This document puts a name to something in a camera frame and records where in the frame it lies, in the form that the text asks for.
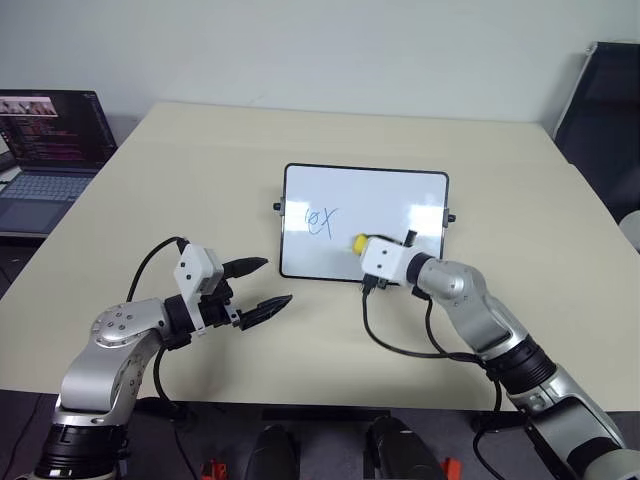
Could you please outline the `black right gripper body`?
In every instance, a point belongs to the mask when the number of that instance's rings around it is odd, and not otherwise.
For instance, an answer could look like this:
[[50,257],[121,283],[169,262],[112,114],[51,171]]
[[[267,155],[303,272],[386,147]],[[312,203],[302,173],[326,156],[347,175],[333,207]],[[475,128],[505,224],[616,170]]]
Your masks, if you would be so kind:
[[362,281],[362,295],[364,297],[368,297],[374,290],[385,290],[388,287],[396,287],[399,286],[399,283],[387,280],[384,278],[376,277],[371,274],[365,274]]

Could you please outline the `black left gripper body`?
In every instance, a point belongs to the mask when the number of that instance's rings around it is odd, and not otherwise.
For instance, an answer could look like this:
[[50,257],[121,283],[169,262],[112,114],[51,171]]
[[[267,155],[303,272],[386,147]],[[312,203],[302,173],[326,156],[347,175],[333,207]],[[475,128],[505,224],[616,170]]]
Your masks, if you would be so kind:
[[241,313],[232,305],[233,295],[229,283],[221,280],[211,294],[200,297],[198,307],[206,327],[240,325]]

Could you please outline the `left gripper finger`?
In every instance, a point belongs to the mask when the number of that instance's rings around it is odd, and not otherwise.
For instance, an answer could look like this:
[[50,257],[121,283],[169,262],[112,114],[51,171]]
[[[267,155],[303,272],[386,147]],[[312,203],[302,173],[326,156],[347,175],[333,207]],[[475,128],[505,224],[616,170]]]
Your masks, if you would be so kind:
[[239,312],[238,328],[245,331],[266,322],[284,309],[292,299],[291,294],[277,296],[260,302],[248,312]]
[[269,262],[263,257],[245,257],[223,264],[223,279],[237,279],[249,275]]

